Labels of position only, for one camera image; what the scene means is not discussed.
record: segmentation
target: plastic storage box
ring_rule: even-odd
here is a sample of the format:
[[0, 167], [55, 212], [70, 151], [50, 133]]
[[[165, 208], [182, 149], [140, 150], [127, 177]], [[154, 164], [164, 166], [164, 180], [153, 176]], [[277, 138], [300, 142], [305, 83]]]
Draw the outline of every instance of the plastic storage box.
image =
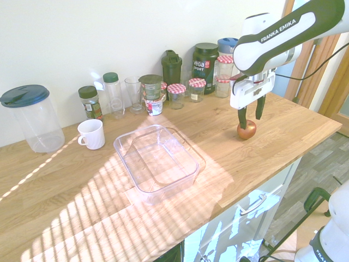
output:
[[119, 136], [114, 147], [142, 200], [150, 205], [190, 187], [199, 172], [192, 155], [157, 124]]

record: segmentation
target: dark green bottle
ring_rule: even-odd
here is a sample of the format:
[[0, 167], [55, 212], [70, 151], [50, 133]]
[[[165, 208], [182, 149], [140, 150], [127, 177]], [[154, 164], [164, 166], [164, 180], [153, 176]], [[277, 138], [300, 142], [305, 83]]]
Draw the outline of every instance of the dark green bottle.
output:
[[192, 55], [192, 74], [193, 78], [206, 80], [204, 94], [215, 91], [214, 67], [218, 56], [218, 45], [216, 44], [199, 43], [195, 45], [195, 51]]
[[[180, 67], [182, 66], [182, 59], [173, 51], [166, 50], [166, 56], [161, 59], [163, 65], [163, 77], [167, 86], [171, 84], [180, 83]], [[166, 89], [167, 100], [169, 99], [169, 93]]]

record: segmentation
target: vega sport container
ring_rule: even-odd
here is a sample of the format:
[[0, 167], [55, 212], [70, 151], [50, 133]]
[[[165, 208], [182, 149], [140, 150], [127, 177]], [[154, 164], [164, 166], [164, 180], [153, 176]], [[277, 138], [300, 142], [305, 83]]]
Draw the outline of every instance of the vega sport container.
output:
[[195, 45], [192, 55], [192, 78], [205, 79], [204, 94], [210, 94], [215, 90], [214, 68], [218, 56], [218, 45], [216, 44], [199, 43]]

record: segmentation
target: kitchen cabinet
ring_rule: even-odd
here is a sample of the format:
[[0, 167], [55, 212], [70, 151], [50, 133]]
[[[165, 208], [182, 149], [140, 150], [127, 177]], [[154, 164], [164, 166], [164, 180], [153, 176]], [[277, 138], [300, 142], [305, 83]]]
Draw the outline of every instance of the kitchen cabinet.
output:
[[300, 158], [185, 239], [185, 262], [258, 261], [258, 250]]

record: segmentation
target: clear plastic jug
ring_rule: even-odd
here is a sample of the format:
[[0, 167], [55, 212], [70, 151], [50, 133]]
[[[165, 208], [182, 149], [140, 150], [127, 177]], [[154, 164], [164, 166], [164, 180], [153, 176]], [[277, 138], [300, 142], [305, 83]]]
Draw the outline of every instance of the clear plastic jug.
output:
[[49, 100], [50, 92], [40, 85], [13, 88], [0, 97], [18, 120], [23, 134], [34, 152], [49, 153], [64, 144], [64, 134]]

